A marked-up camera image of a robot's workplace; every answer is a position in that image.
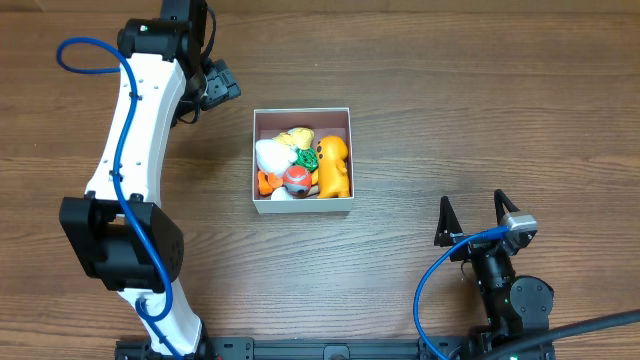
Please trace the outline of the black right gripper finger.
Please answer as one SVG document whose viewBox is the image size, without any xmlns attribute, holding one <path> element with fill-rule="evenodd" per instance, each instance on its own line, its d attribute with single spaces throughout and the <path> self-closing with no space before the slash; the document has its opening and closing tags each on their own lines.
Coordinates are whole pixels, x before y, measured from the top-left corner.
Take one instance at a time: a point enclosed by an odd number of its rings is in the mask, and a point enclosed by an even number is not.
<svg viewBox="0 0 640 360">
<path fill-rule="evenodd" d="M 496 189 L 494 191 L 494 204 L 496 211 L 496 220 L 498 224 L 501 223 L 502 219 L 507 213 L 520 211 L 520 209 L 507 197 L 507 195 L 501 189 Z"/>
<path fill-rule="evenodd" d="M 461 234 L 463 232 L 461 225 L 456 217 L 454 209 L 447 196 L 443 196 L 440 199 L 439 205 L 439 220 L 437 225 L 436 234 L 444 235 L 448 234 Z"/>
</svg>

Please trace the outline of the white plush duck toy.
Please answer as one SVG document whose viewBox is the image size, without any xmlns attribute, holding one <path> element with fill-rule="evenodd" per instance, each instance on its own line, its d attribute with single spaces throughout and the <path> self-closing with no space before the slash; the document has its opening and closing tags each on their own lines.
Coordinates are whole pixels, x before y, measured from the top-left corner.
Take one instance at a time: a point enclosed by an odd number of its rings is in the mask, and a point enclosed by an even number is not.
<svg viewBox="0 0 640 360">
<path fill-rule="evenodd" d="M 260 195 L 270 196 L 275 189 L 283 186 L 284 172 L 289 167 L 296 165 L 296 150 L 312 148 L 314 138 L 314 131 L 310 128 L 296 127 L 255 143 L 257 182 Z M 314 175 L 316 170 L 311 173 L 312 186 L 315 186 L 317 182 Z"/>
</svg>

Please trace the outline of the green plastic spinning top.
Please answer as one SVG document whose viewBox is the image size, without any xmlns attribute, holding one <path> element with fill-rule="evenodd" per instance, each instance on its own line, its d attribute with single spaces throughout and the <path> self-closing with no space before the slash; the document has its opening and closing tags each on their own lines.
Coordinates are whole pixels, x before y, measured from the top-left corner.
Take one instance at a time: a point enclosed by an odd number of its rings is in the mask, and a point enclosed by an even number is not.
<svg viewBox="0 0 640 360">
<path fill-rule="evenodd" d="M 297 149 L 296 165 L 302 166 L 310 173 L 313 173 L 318 168 L 318 155 L 313 148 Z"/>
</svg>

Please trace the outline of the red ball with eye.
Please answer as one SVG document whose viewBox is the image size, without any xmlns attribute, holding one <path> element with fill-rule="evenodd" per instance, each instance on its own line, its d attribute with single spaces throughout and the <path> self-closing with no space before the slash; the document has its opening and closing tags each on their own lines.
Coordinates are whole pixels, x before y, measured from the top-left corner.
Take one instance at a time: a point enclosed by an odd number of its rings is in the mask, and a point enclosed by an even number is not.
<svg viewBox="0 0 640 360">
<path fill-rule="evenodd" d="M 293 165 L 289 167 L 282 177 L 283 186 L 292 195 L 302 196 L 312 187 L 312 175 L 303 166 Z"/>
</svg>

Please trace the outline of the orange dinosaur figure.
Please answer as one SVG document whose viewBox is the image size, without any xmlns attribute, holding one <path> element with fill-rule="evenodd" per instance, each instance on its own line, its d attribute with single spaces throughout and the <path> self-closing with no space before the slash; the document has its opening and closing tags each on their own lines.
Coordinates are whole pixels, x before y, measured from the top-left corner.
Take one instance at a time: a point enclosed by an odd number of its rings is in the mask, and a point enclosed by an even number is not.
<svg viewBox="0 0 640 360">
<path fill-rule="evenodd" d="M 316 146 L 318 168 L 318 198 L 348 198 L 351 196 L 350 179 L 347 168 L 349 149 L 339 136 L 329 135 L 320 139 Z"/>
</svg>

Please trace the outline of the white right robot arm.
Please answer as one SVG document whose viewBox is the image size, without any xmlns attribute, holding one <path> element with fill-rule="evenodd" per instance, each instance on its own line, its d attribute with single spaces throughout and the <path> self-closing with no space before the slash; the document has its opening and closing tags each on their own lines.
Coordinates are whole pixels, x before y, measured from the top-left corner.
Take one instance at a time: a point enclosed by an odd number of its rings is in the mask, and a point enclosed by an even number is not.
<svg viewBox="0 0 640 360">
<path fill-rule="evenodd" d="M 500 189 L 494 192 L 496 219 L 507 232 L 498 240 L 474 240 L 449 256 L 472 265 L 487 324 L 469 332 L 469 348 L 488 351 L 526 335 L 547 330 L 553 289 L 539 278 L 518 276 L 511 258 L 538 231 L 534 217 L 516 207 Z"/>
</svg>

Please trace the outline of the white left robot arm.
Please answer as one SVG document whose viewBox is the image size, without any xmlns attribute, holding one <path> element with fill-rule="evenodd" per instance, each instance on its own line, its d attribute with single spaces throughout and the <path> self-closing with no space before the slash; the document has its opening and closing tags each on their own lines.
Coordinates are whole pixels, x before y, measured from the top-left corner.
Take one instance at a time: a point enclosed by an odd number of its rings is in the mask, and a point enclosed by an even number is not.
<svg viewBox="0 0 640 360">
<path fill-rule="evenodd" d="M 160 183 L 170 130 L 184 114 L 212 107 L 210 89 L 225 69 L 212 62 L 205 19 L 171 14 L 131 19 L 116 45 L 73 37 L 119 62 L 119 95 L 100 162 L 81 197 L 63 199 L 60 224 L 86 275 L 100 280 L 136 312 L 149 334 L 120 341 L 117 359 L 217 359 L 203 321 L 191 309 L 179 274 L 180 228 L 161 208 Z"/>
</svg>

